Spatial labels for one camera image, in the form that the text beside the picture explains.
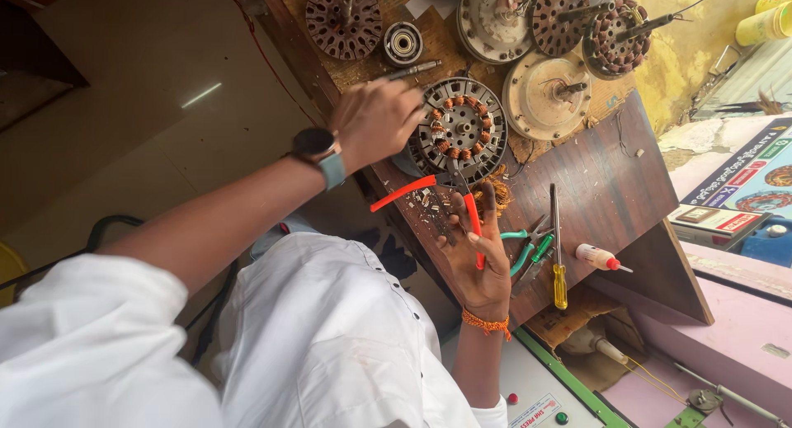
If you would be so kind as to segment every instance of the orange plier handle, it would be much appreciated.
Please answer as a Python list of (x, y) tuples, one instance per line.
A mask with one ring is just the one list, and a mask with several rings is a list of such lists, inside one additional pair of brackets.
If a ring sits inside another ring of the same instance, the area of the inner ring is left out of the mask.
[[(371, 204), (371, 207), (369, 209), (372, 212), (376, 212), (385, 205), (390, 204), (391, 202), (396, 200), (396, 198), (400, 198), (413, 190), (418, 190), (436, 185), (437, 185), (437, 176), (435, 174), (424, 176), (423, 178), (417, 181), (412, 181), (406, 186), (403, 186), (400, 189), (385, 196), (384, 198), (374, 202), (374, 204)], [(467, 208), (467, 214), (470, 217), (470, 225), (473, 227), (473, 233), (481, 236), (481, 223), (479, 222), (479, 213), (478, 213), (479, 210), (476, 209), (476, 200), (473, 198), (473, 194), (470, 193), (470, 190), (468, 190), (467, 188), (465, 190), (467, 190), (467, 194), (465, 194), (465, 196), (463, 196), (462, 199), (465, 200), (465, 208)], [(481, 254), (479, 252), (476, 252), (476, 267), (478, 267), (479, 270), (484, 269), (484, 254)]]

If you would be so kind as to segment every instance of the grey watch strap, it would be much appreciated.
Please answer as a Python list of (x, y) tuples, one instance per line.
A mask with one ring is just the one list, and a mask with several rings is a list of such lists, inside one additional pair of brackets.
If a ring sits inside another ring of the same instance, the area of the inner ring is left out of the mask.
[(317, 164), (322, 170), (322, 175), (325, 177), (326, 190), (332, 189), (334, 186), (341, 184), (346, 179), (344, 172), (344, 161), (339, 153), (332, 153), (320, 160)]

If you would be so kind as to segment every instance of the shirt sleeve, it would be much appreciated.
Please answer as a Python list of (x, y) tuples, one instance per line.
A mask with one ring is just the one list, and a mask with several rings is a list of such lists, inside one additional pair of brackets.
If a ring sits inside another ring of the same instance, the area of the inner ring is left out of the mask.
[(60, 262), (0, 310), (0, 426), (219, 426), (216, 392), (176, 357), (186, 300), (136, 259)]
[(478, 420), (481, 428), (505, 428), (509, 425), (509, 417), (506, 415), (506, 399), (503, 396), (494, 408), (470, 408), (473, 416)]

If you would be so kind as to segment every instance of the orange thread bracelet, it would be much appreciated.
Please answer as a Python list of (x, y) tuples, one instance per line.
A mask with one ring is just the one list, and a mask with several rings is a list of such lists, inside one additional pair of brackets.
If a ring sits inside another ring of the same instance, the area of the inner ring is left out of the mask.
[(480, 327), (484, 330), (484, 335), (489, 335), (490, 331), (503, 331), (506, 334), (506, 341), (512, 339), (512, 334), (509, 332), (509, 316), (506, 315), (506, 320), (501, 322), (488, 322), (480, 319), (476, 315), (471, 314), (467, 309), (462, 309), (462, 321), (470, 324), (470, 326)]

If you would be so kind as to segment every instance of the right hand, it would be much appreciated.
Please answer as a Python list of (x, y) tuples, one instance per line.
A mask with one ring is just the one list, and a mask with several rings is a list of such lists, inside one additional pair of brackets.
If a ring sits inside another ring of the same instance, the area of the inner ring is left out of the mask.
[(330, 120), (347, 174), (400, 152), (425, 116), (422, 102), (421, 90), (403, 80), (376, 79), (347, 89)]
[[(487, 322), (500, 322), (509, 315), (509, 294), (512, 291), (512, 277), (509, 275), (509, 259), (500, 240), (495, 210), (493, 185), (485, 181), (481, 185), (484, 192), (484, 223), (481, 236), (467, 232), (470, 218), (462, 195), (452, 193), (451, 205), (455, 214), (448, 217), (451, 234), (456, 244), (451, 246), (445, 236), (437, 239), (437, 246), (443, 251), (450, 263), (454, 281), (460, 286), (464, 306), (468, 312)], [(476, 268), (476, 252), (486, 256), (484, 270)]]

